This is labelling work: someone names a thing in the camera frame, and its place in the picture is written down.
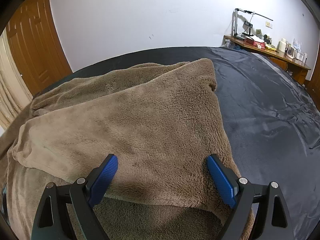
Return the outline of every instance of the textured blue pad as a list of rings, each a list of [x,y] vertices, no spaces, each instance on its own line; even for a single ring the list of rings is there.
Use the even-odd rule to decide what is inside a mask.
[[[93,208],[94,205],[100,203],[113,177],[115,176],[117,169],[118,158],[113,155],[90,188],[90,198],[88,200],[90,207]]]
[[[207,158],[207,166],[223,202],[233,208],[236,200],[232,185],[211,156]]]

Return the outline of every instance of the wall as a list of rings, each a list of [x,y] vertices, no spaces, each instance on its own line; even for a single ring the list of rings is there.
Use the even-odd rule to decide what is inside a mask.
[[[53,19],[71,69],[121,54],[160,47],[220,46],[232,30],[234,8],[255,10],[254,29],[273,44],[297,38],[314,67],[319,28],[301,0],[50,0]],[[250,15],[243,14],[249,21]]]

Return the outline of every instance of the round metal joint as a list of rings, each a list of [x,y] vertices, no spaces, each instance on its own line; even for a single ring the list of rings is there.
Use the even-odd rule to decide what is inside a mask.
[[[278,185],[278,183],[273,181],[273,182],[271,182],[271,187],[277,188],[277,187],[279,187],[279,185]]]
[[[239,179],[239,182],[241,183],[241,184],[247,184],[248,183],[248,180],[246,179],[246,178],[244,178],[244,177],[241,177],[240,179]]]
[[[84,184],[84,182],[85,182],[85,178],[79,178],[79,179],[77,179],[77,183],[78,183],[78,184]]]
[[[52,187],[53,187],[53,185],[54,185],[54,183],[53,183],[53,182],[49,182],[49,183],[47,184],[46,188],[52,188]]]

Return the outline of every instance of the curtain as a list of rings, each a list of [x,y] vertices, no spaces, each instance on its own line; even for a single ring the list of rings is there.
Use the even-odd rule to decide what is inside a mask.
[[[6,129],[32,100],[10,52],[6,30],[0,36],[0,125]]]

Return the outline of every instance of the wrinkled black fabric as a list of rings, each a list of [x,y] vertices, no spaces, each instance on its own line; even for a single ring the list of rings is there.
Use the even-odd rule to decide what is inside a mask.
[[[171,65],[200,58],[213,61],[224,129],[242,176],[258,184],[277,181],[295,239],[306,239],[320,219],[320,114],[287,73],[281,70],[296,88],[252,53],[208,47],[144,50],[83,68],[43,92],[75,77],[147,62]]]

